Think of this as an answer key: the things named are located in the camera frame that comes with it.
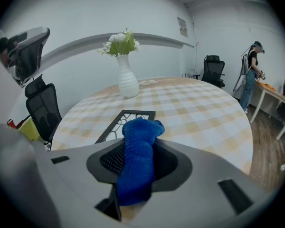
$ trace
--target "black slot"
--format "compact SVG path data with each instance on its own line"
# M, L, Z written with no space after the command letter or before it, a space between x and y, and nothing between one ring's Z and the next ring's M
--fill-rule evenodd
M218 185L237 214L245 211L253 204L250 198L232 179L219 181Z
M61 163L61 162L65 162L67 160L69 160L70 158L68 158L67 156L60 156L60 157L56 157L56 158L53 158L51 159L53 164L57 164L57 163Z

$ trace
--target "ribbed vase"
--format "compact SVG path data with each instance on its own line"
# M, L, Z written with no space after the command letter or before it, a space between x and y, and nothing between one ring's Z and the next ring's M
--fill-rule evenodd
M119 65L119 90L125 98L132 98L137 96L139 86L137 78L130 69L129 55L118 56L117 62Z

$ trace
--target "wooden desk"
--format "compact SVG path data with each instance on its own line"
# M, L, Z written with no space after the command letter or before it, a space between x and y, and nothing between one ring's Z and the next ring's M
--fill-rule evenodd
M275 97L276 99L278 99L278 100L280 100L280 101L282 101L282 102L285 103L285 96L284 96L284 95L282 95L282 94L280 94L280 93L278 93L278 92L276 92L276 91L273 91L273 90L271 90L271 89L269 89L269 88L267 88L267 87L261 85L260 83L257 83L256 85L257 85L259 88L261 88L262 94L261 94L261 97L260 97L260 99L259 99L259 101L258 101L256 110L255 110L255 112L254 112L253 115L252 115L252 118L251 118L251 120L250 120L250 123L252 123L253 120L255 119L255 117L256 117L256 115L257 115L257 112L258 112L258 110L260 109L260 106L261 106L261 104L262 104L262 102L263 102L265 93L267 93L267 94L269 94L269 95L272 95L272 96ZM275 139L276 139L276 140L279 140L279 139L281 138L281 136L283 135L284 132L285 132L285 125L284 125L284 127L283 127L282 130L281 130L281 132L278 134L278 136L277 136Z

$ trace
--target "person wearing headset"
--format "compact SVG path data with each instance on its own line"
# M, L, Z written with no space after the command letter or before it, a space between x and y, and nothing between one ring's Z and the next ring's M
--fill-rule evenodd
M248 68L251 68L246 76L246 84L244 88L244 92L242 94L242 98L239 101L239 104L245 111L245 113L248 113L247 104L249 102L251 93L252 93L252 87L255 85L255 78L256 76L263 77L263 73L260 69L258 69L258 61L257 61L257 54L258 53L264 53L262 44L258 41L256 41L251 47L248 52Z

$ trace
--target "round table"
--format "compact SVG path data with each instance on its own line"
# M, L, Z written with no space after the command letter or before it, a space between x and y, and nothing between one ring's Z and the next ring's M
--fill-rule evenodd
M160 139L215 153L249 174L252 132L236 99L191 78L153 78L139 85L134 98L124 98L114 85L79 102L60 122L52 150L94 144L123 109L156 111L165 127Z

